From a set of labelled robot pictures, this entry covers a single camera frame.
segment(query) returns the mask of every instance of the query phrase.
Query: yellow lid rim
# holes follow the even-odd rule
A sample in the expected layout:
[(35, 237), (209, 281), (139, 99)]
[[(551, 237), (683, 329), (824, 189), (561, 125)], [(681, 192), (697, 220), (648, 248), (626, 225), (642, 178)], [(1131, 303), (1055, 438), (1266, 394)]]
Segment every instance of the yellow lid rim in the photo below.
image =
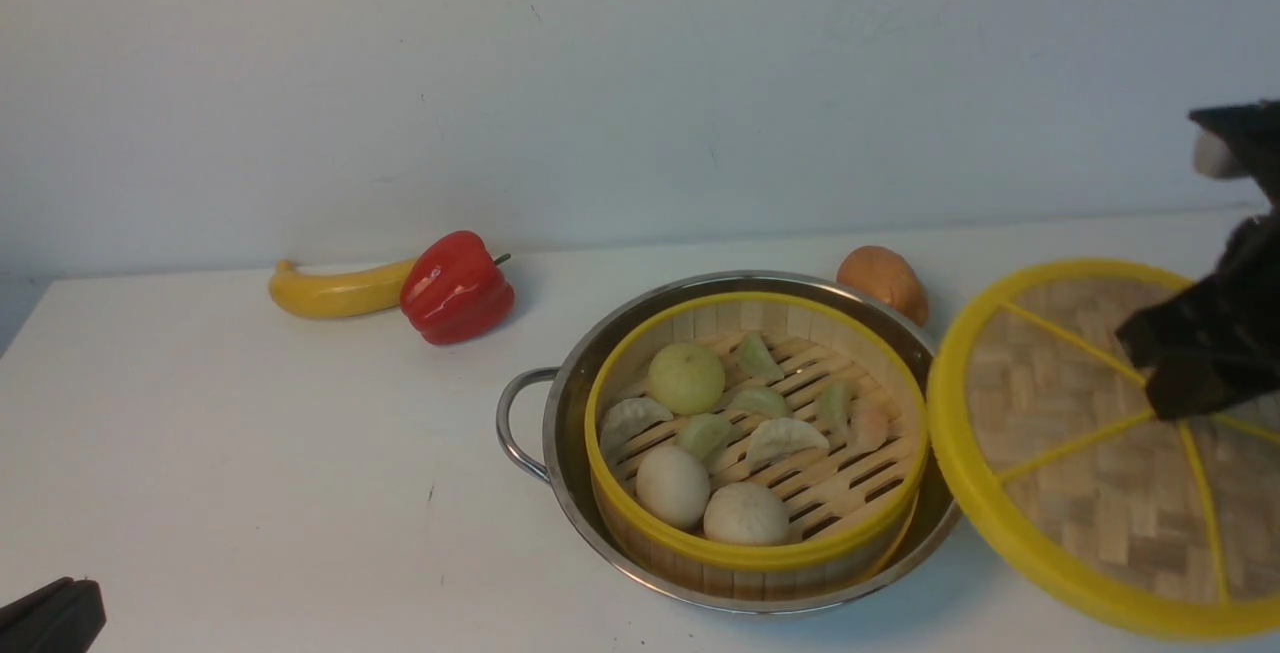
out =
[(1010, 275), (974, 298), (947, 330), (929, 376), (929, 430), (938, 467), (965, 515), (1018, 572), (1062, 603), (1107, 625), (1176, 639), (1252, 635), (1280, 625), (1280, 598), (1196, 606), (1161, 598), (1094, 571), (1052, 543), (1005, 494), (969, 425), (969, 352), (1001, 305), (1024, 289), (1064, 278), (1116, 277), (1170, 289), (1192, 283), (1165, 270), (1115, 260), (1073, 260)]
[[(886, 353), (891, 364), (899, 369), (901, 375), (905, 375), (906, 379), (911, 382), (915, 380), (915, 376), (911, 375), (909, 366), (906, 366), (899, 353), (893, 351), (888, 343), (884, 343), (884, 341), (872, 333), (872, 330), (860, 321), (856, 321), (829, 306), (795, 296), (764, 292), (718, 293), (714, 296), (704, 296), (691, 301), (685, 301), (684, 303), (672, 306), (649, 320), (645, 320), (643, 324), (631, 330), (631, 333), (628, 333), (626, 338), (623, 338), (613, 348), (613, 351), (609, 352), (609, 356), (600, 366), (600, 371), (596, 374), (596, 378), (591, 384), (590, 393), (588, 394), (586, 416), (584, 421), (586, 457), (591, 469), (591, 475), (595, 476), (598, 484), (596, 490), (603, 494), (608, 502), (618, 510), (618, 512), (621, 512), (623, 519), (635, 525), (645, 538), (700, 563), (753, 572), (791, 571), (828, 563), (867, 544), (870, 539), (883, 533), (887, 526), (892, 525), (897, 520), (901, 520), (908, 508), (914, 504), (913, 502), (915, 499), (916, 490), (919, 489), (920, 479), (924, 476), (924, 462), (929, 449), (928, 428), (924, 420), (918, 421), (920, 428), (920, 439), (918, 449), (915, 451), (915, 460), (913, 461), (911, 470), (908, 474), (906, 480), (904, 480), (904, 484), (891, 493), (891, 502), (888, 502), (882, 511), (877, 512), (861, 525), (845, 534), (774, 547), (716, 543), (682, 530), (677, 530), (659, 521), (658, 517), (654, 517), (652, 513), (645, 511), (644, 507), (635, 501), (635, 498), (627, 496), (626, 490), (622, 489), (622, 485), (613, 478), (608, 464), (604, 461), (604, 455), (600, 452), (595, 421), (600, 406), (599, 380), (603, 380), (609, 374), (621, 357), (622, 351), (654, 326), (682, 312), (703, 306), (744, 301), (763, 301), (801, 306), (841, 321), (841, 324), (847, 325), (872, 341), (872, 343), (879, 348), (882, 353)], [(925, 411), (924, 393), (915, 385), (911, 387), (911, 391), (916, 397), (915, 403), (919, 410)]]

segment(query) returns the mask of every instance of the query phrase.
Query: white table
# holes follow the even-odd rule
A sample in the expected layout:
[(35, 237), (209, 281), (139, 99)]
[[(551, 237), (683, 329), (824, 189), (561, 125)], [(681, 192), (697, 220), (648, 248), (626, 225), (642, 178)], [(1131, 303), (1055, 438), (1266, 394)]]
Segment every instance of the white table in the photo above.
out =
[[(1005, 273), (1106, 255), (1199, 275), (1244, 210), (517, 256), (512, 319), (439, 350), (397, 311), (303, 321), (268, 271), (59, 280), (0, 361), (0, 601), (102, 584), (95, 653), (1171, 650), (1023, 580), (965, 524), (900, 584), (731, 618), (617, 574), (493, 434), (499, 389), (645, 289), (717, 269), (914, 264), (938, 334)], [(540, 451), (545, 388), (517, 437)], [(1276, 650), (1280, 635), (1220, 650)]]

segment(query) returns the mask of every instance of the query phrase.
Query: black object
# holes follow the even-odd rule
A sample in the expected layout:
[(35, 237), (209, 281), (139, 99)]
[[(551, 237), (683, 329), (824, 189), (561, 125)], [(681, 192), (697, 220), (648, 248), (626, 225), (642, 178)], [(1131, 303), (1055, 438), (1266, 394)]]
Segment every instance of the black object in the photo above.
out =
[(1231, 233), (1213, 273), (1116, 329), (1130, 362), (1153, 370), (1147, 399), (1161, 420), (1280, 391), (1280, 102), (1189, 118), (1226, 143), (1270, 198), (1271, 213)]
[(64, 577), (0, 608), (0, 653), (84, 653), (104, 625), (97, 584)]

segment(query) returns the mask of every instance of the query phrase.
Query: red bell pepper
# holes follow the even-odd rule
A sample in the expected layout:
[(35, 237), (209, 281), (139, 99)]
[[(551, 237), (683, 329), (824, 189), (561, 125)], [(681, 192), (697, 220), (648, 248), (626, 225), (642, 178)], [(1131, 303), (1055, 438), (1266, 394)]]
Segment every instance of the red bell pepper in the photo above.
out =
[(401, 311), (433, 346), (448, 346), (498, 325), (516, 305), (516, 292), (498, 269), (484, 239), (458, 230), (413, 264), (401, 288)]

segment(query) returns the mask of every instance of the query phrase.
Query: toy food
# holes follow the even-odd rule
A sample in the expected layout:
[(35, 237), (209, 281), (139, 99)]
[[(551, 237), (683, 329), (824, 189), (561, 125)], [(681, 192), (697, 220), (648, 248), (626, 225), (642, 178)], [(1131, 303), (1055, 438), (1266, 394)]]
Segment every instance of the toy food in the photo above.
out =
[(924, 286), (906, 259), (890, 248), (856, 248), (840, 264), (836, 280), (850, 288), (864, 289), (915, 325), (924, 325), (929, 320), (929, 296)]
[(704, 414), (723, 392), (724, 366), (696, 343), (672, 343), (649, 364), (649, 394), (673, 414)]
[(728, 423), (728, 419), (716, 414), (703, 414), (689, 419), (689, 425), (676, 435), (676, 444), (692, 453), (699, 461), (707, 462), (713, 453), (721, 449), (731, 433), (733, 433), (733, 424)]
[(831, 443), (817, 428), (796, 419), (764, 421), (751, 433), (746, 447), (746, 465), (755, 467), (765, 461), (790, 456), (805, 448), (827, 451)]
[(737, 346), (737, 367), (751, 378), (764, 379), (765, 383), (777, 383), (787, 375), (773, 360), (769, 348), (759, 333), (748, 333)]
[(362, 316), (396, 307), (413, 261), (338, 275), (298, 273), (292, 261), (275, 264), (266, 292), (275, 306), (305, 319)]
[(708, 539), (737, 545), (786, 543), (790, 525), (781, 498), (754, 483), (731, 483), (718, 489), (703, 517)]
[(854, 414), (849, 447), (855, 453), (879, 451), (888, 439), (888, 416), (879, 406), (864, 406)]
[(502, 275), (484, 239), (458, 230), (436, 239), (408, 271), (401, 288), (401, 311), (433, 346), (475, 338), (498, 325), (516, 305), (516, 292)]
[(645, 453), (636, 471), (636, 498), (662, 522), (687, 530), (703, 517), (712, 484), (707, 469), (680, 446)]
[(785, 419), (791, 415), (787, 399), (772, 388), (744, 388), (733, 394), (728, 410), (749, 411), (767, 419)]
[(627, 398), (604, 412), (600, 426), (600, 451), (607, 457), (627, 440), (639, 435), (655, 423), (669, 421), (671, 411), (650, 398)]
[(849, 385), (845, 382), (832, 383), (818, 396), (818, 420), (827, 424), (836, 438), (849, 434)]

